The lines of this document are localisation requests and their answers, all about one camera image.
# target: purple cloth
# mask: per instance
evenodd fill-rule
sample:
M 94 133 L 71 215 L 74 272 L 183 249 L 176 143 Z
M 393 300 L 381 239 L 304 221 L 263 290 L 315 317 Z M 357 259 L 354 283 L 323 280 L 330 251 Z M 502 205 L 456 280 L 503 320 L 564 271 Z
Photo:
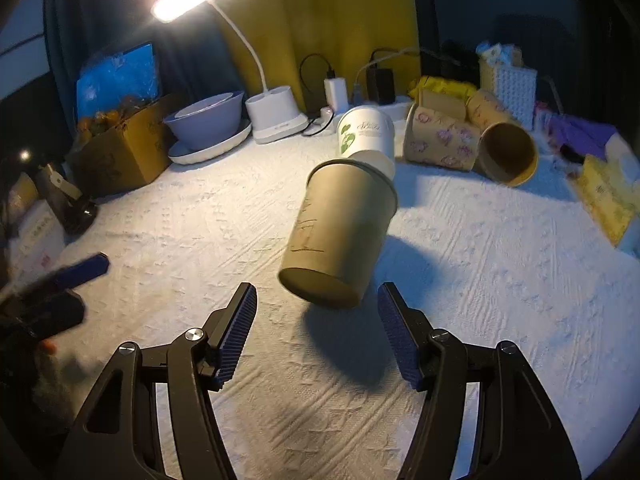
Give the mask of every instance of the purple cloth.
M 549 135 L 558 148 L 567 144 L 576 153 L 594 155 L 602 160 L 606 160 L 606 143 L 617 132 L 611 124 L 591 123 L 569 115 L 549 121 Z

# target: white plate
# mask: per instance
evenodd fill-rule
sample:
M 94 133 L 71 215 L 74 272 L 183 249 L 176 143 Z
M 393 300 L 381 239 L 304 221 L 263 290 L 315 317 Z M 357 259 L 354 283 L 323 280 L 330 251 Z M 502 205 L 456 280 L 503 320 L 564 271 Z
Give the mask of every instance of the white plate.
M 252 125 L 247 119 L 240 121 L 239 132 L 227 140 L 223 140 L 219 144 L 214 144 L 209 148 L 194 152 L 181 142 L 176 142 L 169 150 L 169 158 L 176 164 L 197 164 L 205 160 L 211 160 L 229 150 L 234 149 L 238 144 L 245 140 L 251 133 Z

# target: white lamp base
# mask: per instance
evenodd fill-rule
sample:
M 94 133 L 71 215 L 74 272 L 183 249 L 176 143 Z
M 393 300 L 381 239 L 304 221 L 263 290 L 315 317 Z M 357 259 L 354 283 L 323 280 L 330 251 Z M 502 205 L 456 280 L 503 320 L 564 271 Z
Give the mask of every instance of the white lamp base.
M 308 117 L 305 114 L 300 114 L 295 119 L 287 121 L 286 123 L 277 124 L 265 130 L 254 130 L 254 139 L 256 144 L 267 144 L 268 142 L 284 139 L 284 137 L 289 137 L 290 135 L 301 132 L 308 124 Z
M 254 139 L 266 144 L 302 131 L 309 124 L 300 113 L 289 86 L 279 86 L 246 101 L 246 111 L 254 125 Z

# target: paper cup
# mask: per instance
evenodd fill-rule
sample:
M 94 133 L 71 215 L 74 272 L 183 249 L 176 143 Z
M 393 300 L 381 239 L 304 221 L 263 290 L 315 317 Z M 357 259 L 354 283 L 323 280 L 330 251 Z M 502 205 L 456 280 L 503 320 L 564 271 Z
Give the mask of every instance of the paper cup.
M 487 90 L 476 92 L 466 110 L 469 120 L 482 130 L 474 169 L 506 186 L 529 180 L 538 168 L 538 148 L 521 124 Z
M 478 173 L 516 187 L 529 180 L 537 168 L 536 143 L 517 124 L 497 123 L 482 134 L 474 167 Z
M 488 90 L 478 90 L 466 102 L 469 121 L 483 132 L 497 123 L 520 124 L 511 112 Z
M 309 175 L 280 283 L 311 303 L 356 306 L 397 209 L 396 190 L 382 172 L 349 158 L 320 164 Z
M 478 157 L 480 130 L 443 113 L 415 105 L 407 117 L 404 158 L 471 171 Z
M 389 179 L 396 174 L 394 123 L 373 106 L 359 106 L 338 122 L 338 153 L 343 158 L 370 164 Z
M 423 88 L 418 96 L 418 104 L 422 108 L 430 108 L 448 115 L 452 119 L 464 122 L 466 120 L 466 107 L 462 99 L 446 94 L 437 94 Z

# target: white textured bedsheet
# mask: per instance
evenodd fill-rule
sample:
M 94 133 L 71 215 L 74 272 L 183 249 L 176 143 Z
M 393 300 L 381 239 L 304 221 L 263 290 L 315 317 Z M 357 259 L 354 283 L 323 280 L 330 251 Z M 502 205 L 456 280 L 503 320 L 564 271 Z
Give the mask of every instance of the white textured bedsheet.
M 640 263 L 609 245 L 548 159 L 517 190 L 398 164 L 401 208 L 363 305 L 310 306 L 276 273 L 306 177 L 334 149 L 332 136 L 250 138 L 101 206 L 63 263 L 102 251 L 111 270 L 78 290 L 87 319 L 59 336 L 61 356 L 99 370 L 123 341 L 169 343 L 251 282 L 254 326 L 233 380 L 212 394 L 238 478 L 391 480 L 424 394 L 401 379 L 378 318 L 374 292 L 390 280 L 463 342 L 515 341 L 590 473 L 640 405 Z M 180 478 L 166 396 L 159 418 L 167 472 Z M 455 478 L 473 424 L 465 419 Z

